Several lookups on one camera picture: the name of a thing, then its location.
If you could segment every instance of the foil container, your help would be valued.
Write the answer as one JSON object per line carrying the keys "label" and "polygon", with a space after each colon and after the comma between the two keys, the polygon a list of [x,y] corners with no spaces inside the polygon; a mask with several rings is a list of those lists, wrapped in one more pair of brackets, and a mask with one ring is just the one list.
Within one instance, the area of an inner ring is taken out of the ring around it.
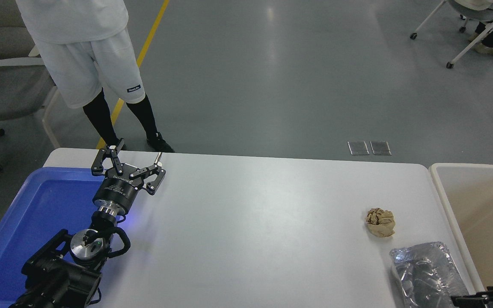
{"label": "foil container", "polygon": [[406,308],[453,308],[450,296],[469,294],[442,242],[397,248],[389,255]]}

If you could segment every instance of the white bin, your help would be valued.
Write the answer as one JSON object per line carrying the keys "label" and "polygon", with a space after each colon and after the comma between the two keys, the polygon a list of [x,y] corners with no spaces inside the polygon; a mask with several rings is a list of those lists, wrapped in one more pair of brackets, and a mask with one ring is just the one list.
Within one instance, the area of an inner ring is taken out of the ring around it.
{"label": "white bin", "polygon": [[493,166],[438,163],[430,167],[448,221],[477,291],[493,285]]}

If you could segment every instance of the robotic arm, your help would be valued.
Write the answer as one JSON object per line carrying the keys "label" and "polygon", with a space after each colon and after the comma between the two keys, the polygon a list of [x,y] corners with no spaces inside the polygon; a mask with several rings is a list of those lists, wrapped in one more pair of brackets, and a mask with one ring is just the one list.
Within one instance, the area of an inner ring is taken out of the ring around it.
{"label": "robotic arm", "polygon": [[[105,178],[92,199],[98,210],[92,213],[90,226],[76,234],[61,230],[26,261],[22,267],[27,275],[26,292],[9,308],[85,308],[100,302],[98,285],[104,263],[131,247],[127,234],[117,226],[117,216],[126,218],[140,190],[154,195],[166,173],[159,162],[160,152],[152,166],[142,169],[121,163],[117,154],[124,144],[121,139],[115,147],[100,149],[92,164],[92,175]],[[106,158],[111,159],[113,167],[104,171],[102,162]],[[153,174],[156,179],[144,186],[144,180]],[[115,252],[111,249],[114,234],[124,244]],[[63,260],[67,253],[74,263]],[[98,300],[92,300],[96,290]]]}

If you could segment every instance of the crumpled paper ball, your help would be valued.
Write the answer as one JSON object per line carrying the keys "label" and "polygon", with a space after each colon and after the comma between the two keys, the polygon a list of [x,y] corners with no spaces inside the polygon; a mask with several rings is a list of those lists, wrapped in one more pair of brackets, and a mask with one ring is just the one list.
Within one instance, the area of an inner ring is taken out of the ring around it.
{"label": "crumpled paper ball", "polygon": [[366,215],[368,230],[378,237],[387,237],[395,233],[395,219],[393,213],[381,208],[370,209]]}

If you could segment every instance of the white shorts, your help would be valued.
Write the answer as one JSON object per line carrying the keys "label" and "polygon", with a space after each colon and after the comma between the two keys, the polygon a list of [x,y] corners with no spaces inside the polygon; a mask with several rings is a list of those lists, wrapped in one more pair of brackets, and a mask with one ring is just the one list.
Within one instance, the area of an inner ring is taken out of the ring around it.
{"label": "white shorts", "polygon": [[102,90],[95,63],[104,81],[122,100],[135,104],[146,95],[127,29],[99,41],[70,44],[34,41],[70,108],[85,106]]}

